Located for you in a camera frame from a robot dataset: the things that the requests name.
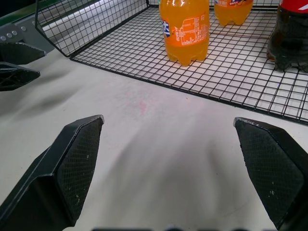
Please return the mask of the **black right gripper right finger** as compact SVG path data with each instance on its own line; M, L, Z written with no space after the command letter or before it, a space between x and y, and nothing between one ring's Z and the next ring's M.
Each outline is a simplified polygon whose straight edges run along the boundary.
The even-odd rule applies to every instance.
M282 128L243 117L233 125L249 178L275 228L308 229L308 154Z

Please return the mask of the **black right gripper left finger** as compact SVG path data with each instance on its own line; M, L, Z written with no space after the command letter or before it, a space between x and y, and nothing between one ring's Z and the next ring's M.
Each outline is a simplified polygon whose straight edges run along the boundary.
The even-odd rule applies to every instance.
M66 125L30 165L0 207L3 231L62 231L75 226L94 175L104 117Z

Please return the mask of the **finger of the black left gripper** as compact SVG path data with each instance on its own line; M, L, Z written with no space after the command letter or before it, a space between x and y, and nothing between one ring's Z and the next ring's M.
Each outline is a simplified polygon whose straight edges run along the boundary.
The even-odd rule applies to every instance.
M0 90L12 91L40 77L40 72L19 65L0 63Z
M28 64L46 56L44 50L33 47L29 44L1 43L0 44L0 61L11 64Z

